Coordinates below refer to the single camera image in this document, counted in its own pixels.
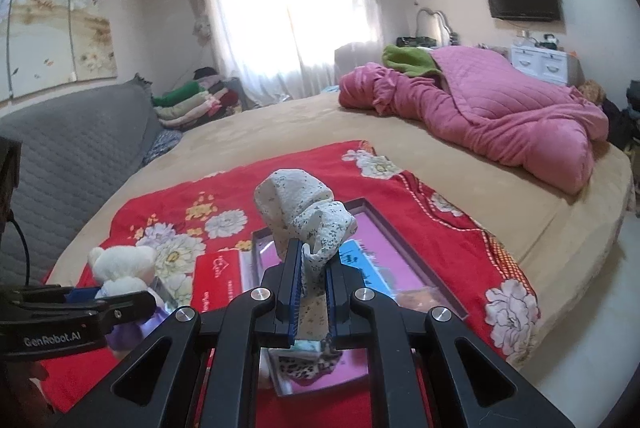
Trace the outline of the white bear purple bow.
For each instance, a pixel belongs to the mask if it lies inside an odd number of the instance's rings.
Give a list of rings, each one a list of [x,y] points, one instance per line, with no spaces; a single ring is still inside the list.
[[[152,289],[156,258],[157,252],[150,246],[95,247],[89,252],[92,276],[100,286],[96,299],[148,292],[155,300],[154,313],[148,320],[116,326],[106,336],[108,348],[118,360],[137,347],[168,317],[164,300]]]

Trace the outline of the leopard print scrunchie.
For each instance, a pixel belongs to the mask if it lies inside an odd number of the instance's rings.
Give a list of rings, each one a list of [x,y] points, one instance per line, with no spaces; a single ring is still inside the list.
[[[277,354],[277,368],[283,376],[296,382],[313,382],[323,375],[332,373],[342,355],[341,351],[313,353],[306,356]]]

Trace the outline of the red tissue pack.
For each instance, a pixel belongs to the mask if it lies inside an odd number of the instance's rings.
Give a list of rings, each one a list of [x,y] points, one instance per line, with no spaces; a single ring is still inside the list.
[[[254,283],[250,252],[239,249],[206,252],[195,261],[191,307],[200,313],[227,307]]]

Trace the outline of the white floral scrunchie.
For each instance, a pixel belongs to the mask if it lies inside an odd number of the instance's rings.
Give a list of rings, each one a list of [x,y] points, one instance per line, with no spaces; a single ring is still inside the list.
[[[273,171],[256,188],[254,202],[281,258],[291,240],[303,243],[297,337],[326,338],[329,326],[324,267],[356,233],[357,220],[328,186],[300,169]]]

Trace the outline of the mint green tissue packet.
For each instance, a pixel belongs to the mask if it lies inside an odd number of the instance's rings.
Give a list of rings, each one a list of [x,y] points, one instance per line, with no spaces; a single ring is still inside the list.
[[[292,351],[300,353],[320,353],[322,351],[322,341],[296,339]]]

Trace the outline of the bagged beige sponge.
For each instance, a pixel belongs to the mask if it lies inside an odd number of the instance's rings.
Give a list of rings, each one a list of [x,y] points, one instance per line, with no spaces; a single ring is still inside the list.
[[[444,295],[434,286],[403,290],[396,294],[395,300],[403,308],[422,313],[427,313],[434,307],[448,306]]]

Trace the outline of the dark shallow box tray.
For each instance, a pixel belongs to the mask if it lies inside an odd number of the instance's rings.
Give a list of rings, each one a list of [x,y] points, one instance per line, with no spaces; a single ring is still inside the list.
[[[462,320],[469,316],[460,300],[436,272],[372,204],[364,198],[357,198],[346,203],[345,207],[357,219],[358,229],[341,246],[341,262],[359,269],[368,287],[395,299],[396,294],[403,290],[434,286],[446,298],[447,308]],[[313,382],[296,382],[283,376],[277,368],[277,354],[280,353],[268,354],[267,366],[272,388],[278,396],[319,392],[361,382],[368,374],[367,353],[363,349],[345,351],[332,373]]]

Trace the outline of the pink and blue book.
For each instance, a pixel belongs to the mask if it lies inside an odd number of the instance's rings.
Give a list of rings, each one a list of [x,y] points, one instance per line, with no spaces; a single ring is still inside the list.
[[[340,248],[340,258],[346,266],[360,270],[364,284],[407,309],[420,312],[437,306],[457,309],[456,300],[435,272],[390,226],[364,209],[354,216],[358,229]],[[338,351],[330,344],[326,304],[322,300],[308,304],[300,312],[293,347],[270,349],[266,364],[278,396],[346,385],[368,374],[367,352]]]

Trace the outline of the grey quilted headboard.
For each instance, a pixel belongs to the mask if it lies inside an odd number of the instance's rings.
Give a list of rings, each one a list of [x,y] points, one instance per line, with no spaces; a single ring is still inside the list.
[[[42,282],[80,230],[136,172],[162,131],[151,84],[58,96],[1,118],[22,144],[16,219],[1,235],[3,284]]]

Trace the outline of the stack of folded blankets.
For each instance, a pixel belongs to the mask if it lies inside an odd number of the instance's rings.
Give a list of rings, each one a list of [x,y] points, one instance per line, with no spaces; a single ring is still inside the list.
[[[226,78],[213,67],[199,68],[192,80],[162,96],[153,96],[152,104],[160,124],[178,131],[188,131],[256,106],[239,78]]]

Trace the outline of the green cloth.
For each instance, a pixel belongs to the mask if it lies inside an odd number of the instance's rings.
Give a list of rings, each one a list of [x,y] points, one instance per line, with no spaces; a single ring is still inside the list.
[[[442,71],[430,52],[421,48],[397,47],[390,44],[383,50],[382,61],[384,66],[411,78],[442,78]]]

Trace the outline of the white window curtain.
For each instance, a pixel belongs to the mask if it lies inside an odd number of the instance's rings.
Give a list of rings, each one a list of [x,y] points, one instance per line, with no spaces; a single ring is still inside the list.
[[[220,70],[259,106],[316,96],[384,47],[381,0],[204,0]]]

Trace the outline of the dark clothes on chair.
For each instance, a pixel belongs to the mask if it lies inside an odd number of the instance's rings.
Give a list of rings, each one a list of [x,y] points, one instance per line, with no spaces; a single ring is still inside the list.
[[[608,118],[608,142],[623,151],[639,142],[640,81],[632,80],[626,90],[627,106],[620,110],[608,98],[602,110]]]

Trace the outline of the white drawer cabinet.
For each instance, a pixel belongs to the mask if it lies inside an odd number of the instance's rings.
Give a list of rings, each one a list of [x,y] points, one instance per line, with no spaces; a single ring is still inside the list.
[[[510,60],[514,68],[529,77],[558,86],[570,84],[570,60],[564,52],[514,44]]]

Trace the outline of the wall painting panels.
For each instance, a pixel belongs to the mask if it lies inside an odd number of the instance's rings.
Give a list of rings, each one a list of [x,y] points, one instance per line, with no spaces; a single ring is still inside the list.
[[[104,0],[1,0],[1,99],[114,79]]]

